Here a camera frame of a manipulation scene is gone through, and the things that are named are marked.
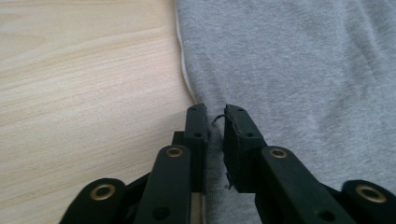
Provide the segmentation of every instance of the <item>wooden table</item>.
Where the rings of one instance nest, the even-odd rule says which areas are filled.
[[[57,223],[184,130],[172,0],[0,1],[0,223]]]

